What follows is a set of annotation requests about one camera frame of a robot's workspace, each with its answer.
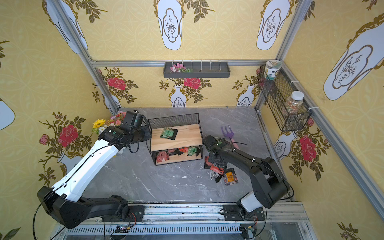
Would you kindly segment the green tea bag shelf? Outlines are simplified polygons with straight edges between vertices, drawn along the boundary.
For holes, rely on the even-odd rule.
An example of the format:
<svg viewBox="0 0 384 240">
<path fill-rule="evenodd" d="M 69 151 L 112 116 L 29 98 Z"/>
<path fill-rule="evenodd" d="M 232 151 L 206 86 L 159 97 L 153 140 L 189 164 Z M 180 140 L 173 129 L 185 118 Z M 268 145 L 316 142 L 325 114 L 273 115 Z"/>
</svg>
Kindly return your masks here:
<svg viewBox="0 0 384 240">
<path fill-rule="evenodd" d="M 200 147 L 199 146 L 194 146 L 194 147 L 189 147 L 187 156 L 195 156 L 197 157 L 201 153 Z"/>
</svg>

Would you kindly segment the black red tea bag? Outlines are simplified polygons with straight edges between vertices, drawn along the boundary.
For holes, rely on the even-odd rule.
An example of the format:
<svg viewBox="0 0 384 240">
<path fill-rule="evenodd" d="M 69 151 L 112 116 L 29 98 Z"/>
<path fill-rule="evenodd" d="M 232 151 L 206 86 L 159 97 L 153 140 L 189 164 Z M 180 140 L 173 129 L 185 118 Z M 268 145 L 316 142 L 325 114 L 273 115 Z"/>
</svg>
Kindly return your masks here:
<svg viewBox="0 0 384 240">
<path fill-rule="evenodd" d="M 219 176 L 222 176 L 223 173 L 224 173 L 224 171 L 225 171 L 225 169 L 221 169 L 221 168 L 216 167 L 216 166 L 214 166 L 214 165 L 212 165 L 212 166 L 210 167 L 210 170 L 213 171 L 213 172 L 215 172 L 215 173 L 217 173 Z"/>
</svg>

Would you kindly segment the silver black tea bag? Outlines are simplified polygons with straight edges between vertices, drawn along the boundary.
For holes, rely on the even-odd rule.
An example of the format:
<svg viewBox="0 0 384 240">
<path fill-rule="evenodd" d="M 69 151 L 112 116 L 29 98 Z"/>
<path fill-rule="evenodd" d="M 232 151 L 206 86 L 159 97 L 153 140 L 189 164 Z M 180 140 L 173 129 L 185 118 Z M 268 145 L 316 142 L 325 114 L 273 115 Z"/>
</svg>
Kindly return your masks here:
<svg viewBox="0 0 384 240">
<path fill-rule="evenodd" d="M 216 182 L 216 184 L 217 184 L 222 179 L 222 175 L 220 175 L 220 174 L 218 174 L 216 172 L 210 172 L 210 179 L 214 180 Z"/>
</svg>

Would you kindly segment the green grape oolong tea bag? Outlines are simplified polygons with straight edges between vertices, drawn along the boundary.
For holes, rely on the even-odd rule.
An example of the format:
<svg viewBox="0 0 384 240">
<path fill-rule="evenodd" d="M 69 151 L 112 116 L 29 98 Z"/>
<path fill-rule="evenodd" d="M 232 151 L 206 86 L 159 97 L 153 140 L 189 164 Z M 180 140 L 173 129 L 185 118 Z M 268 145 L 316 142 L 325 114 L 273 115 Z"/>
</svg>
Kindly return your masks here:
<svg viewBox="0 0 384 240">
<path fill-rule="evenodd" d="M 168 139 L 168 140 L 173 140 L 174 141 L 176 139 L 178 131 L 179 130 L 177 130 L 177 129 L 172 129 L 172 128 L 164 127 L 163 131 L 162 131 L 162 133 L 160 135 L 160 138 Z"/>
</svg>

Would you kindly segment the orange label tea bag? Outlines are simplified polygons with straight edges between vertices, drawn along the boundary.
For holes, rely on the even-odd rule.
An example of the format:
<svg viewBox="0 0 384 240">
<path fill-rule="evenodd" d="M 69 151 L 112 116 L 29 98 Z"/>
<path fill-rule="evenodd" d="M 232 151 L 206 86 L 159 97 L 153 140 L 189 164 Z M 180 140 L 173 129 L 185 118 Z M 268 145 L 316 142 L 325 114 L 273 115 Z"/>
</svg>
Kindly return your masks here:
<svg viewBox="0 0 384 240">
<path fill-rule="evenodd" d="M 236 176 L 236 172 L 233 168 L 226 169 L 224 171 L 223 177 L 224 177 L 224 182 L 226 186 L 231 186 L 239 182 Z"/>
</svg>

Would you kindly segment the red tea bag shelf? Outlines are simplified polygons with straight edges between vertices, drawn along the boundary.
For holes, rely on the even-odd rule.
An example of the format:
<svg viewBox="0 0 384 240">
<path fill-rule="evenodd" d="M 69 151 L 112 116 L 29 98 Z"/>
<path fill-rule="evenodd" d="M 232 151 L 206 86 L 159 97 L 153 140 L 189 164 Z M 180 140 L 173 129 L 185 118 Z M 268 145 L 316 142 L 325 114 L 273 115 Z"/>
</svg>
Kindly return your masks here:
<svg viewBox="0 0 384 240">
<path fill-rule="evenodd" d="M 169 153 L 167 151 L 158 152 L 156 155 L 156 163 L 162 163 L 170 159 Z"/>
</svg>

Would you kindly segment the black wire two-tier shelf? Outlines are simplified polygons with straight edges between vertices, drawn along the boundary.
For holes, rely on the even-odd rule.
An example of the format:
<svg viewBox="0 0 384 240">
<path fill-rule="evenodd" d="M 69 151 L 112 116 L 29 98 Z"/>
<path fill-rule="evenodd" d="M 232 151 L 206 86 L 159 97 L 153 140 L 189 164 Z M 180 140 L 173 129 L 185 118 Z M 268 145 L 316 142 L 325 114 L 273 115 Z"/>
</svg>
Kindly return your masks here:
<svg viewBox="0 0 384 240">
<path fill-rule="evenodd" d="M 152 137 L 147 147 L 156 166 L 201 160 L 203 158 L 203 135 L 198 113 L 153 118 L 149 119 L 149 125 Z M 174 141 L 160 138 L 164 127 L 179 130 Z M 179 151 L 179 148 L 194 146 L 199 146 L 201 150 L 197 157 L 189 157 Z M 161 151 L 167 151 L 170 159 L 162 163 L 156 163 L 156 155 Z"/>
</svg>

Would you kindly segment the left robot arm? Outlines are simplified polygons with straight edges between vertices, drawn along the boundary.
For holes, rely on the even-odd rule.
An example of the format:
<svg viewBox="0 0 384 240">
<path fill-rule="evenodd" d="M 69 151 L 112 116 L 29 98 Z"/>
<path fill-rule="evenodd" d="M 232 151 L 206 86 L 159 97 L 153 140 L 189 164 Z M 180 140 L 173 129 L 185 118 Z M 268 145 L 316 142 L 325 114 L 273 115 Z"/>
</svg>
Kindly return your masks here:
<svg viewBox="0 0 384 240">
<path fill-rule="evenodd" d="M 124 198 L 88 199 L 83 197 L 83 193 L 102 167 L 119 151 L 150 138 L 151 130 L 146 117 L 137 111 L 128 111 L 121 125 L 107 127 L 68 174 L 52 187 L 44 186 L 38 191 L 40 206 L 67 229 L 95 217 L 113 216 L 127 220 L 132 214 Z"/>
</svg>

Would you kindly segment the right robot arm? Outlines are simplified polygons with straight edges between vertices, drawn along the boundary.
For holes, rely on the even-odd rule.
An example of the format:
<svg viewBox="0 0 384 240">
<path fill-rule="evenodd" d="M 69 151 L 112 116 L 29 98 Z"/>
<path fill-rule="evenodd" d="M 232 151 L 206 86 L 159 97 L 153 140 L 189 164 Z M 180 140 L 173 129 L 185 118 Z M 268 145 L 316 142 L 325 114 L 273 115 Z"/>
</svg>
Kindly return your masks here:
<svg viewBox="0 0 384 240">
<path fill-rule="evenodd" d="M 240 199 L 240 206 L 247 213 L 261 207 L 270 209 L 293 190 L 274 159 L 251 156 L 233 143 L 211 135 L 203 139 L 203 145 L 212 164 L 224 169 L 230 163 L 250 177 L 252 191 Z"/>
</svg>

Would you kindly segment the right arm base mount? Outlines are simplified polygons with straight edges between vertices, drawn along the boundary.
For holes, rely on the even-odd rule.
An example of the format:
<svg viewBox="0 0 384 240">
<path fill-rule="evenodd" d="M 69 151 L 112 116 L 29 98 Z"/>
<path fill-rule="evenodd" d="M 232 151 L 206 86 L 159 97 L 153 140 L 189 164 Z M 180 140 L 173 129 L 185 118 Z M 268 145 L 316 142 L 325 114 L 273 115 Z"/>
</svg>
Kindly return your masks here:
<svg viewBox="0 0 384 240">
<path fill-rule="evenodd" d="M 263 208 L 247 212 L 240 205 L 223 205 L 219 214 L 224 216 L 225 221 L 264 221 L 266 219 Z"/>
</svg>

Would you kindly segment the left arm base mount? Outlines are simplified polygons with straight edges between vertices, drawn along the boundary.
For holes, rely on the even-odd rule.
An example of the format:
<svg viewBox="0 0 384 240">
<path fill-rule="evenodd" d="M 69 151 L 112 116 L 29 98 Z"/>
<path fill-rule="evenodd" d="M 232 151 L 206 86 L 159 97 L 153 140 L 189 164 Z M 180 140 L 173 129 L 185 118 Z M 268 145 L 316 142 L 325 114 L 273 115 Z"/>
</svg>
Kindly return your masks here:
<svg viewBox="0 0 384 240">
<path fill-rule="evenodd" d="M 125 206 L 116 215 L 103 216 L 104 222 L 142 222 L 145 213 L 145 206 L 133 205 Z"/>
</svg>

